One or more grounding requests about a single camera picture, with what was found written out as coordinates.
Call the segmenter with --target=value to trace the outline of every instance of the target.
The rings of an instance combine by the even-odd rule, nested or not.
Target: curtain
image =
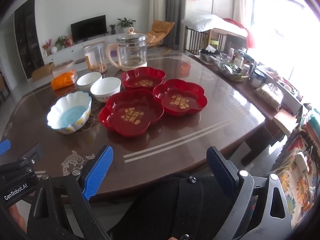
[[[154,20],[165,21],[166,0],[150,0],[149,7],[149,30]]]
[[[251,25],[253,0],[235,0],[233,19],[245,27]]]
[[[164,39],[164,45],[169,49],[179,49],[181,0],[167,0],[166,11],[166,21],[174,22],[174,26]]]

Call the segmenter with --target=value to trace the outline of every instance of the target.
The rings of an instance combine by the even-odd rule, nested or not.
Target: orange bag
[[[73,85],[76,82],[78,75],[77,72],[73,69],[70,72],[64,73],[61,76],[54,78],[51,82],[53,90],[58,90],[70,85]]]

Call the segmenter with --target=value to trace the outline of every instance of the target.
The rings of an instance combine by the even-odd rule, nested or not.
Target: glass tabletop
[[[198,114],[175,117],[164,114],[160,121],[136,138],[125,138],[99,123],[104,104],[93,98],[87,123],[77,132],[64,135],[47,126],[46,116],[57,98],[77,91],[76,85],[53,91],[44,85],[22,97],[5,128],[2,140],[11,149],[1,164],[22,156],[36,143],[45,154],[34,166],[38,177],[68,175],[99,152],[103,145],[114,150],[113,163],[93,201],[121,195],[177,171],[192,171],[205,165],[206,150],[219,150],[244,140],[264,121],[264,116],[238,91],[213,72],[184,54],[148,57],[148,66],[166,73],[164,80],[182,79],[204,88],[208,105]],[[78,72],[78,76],[89,70]],[[109,66],[104,77],[121,78],[123,71]]]

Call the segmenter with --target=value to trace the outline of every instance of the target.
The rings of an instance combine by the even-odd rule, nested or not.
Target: kettle handle
[[[111,58],[111,51],[112,50],[116,50],[117,51],[117,55],[118,55],[118,62],[120,63],[120,57],[119,57],[119,44],[117,43],[113,43],[113,44],[108,44],[106,47],[106,57],[109,60],[109,62],[117,67],[117,68],[121,68],[116,62],[114,62]]]

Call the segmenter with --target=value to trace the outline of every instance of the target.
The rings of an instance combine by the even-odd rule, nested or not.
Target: floral patterned fabric
[[[312,207],[320,184],[320,114],[309,111],[284,145],[272,172],[276,173],[284,190],[292,227],[296,226]],[[296,155],[307,156],[309,171],[303,173],[295,162]]]

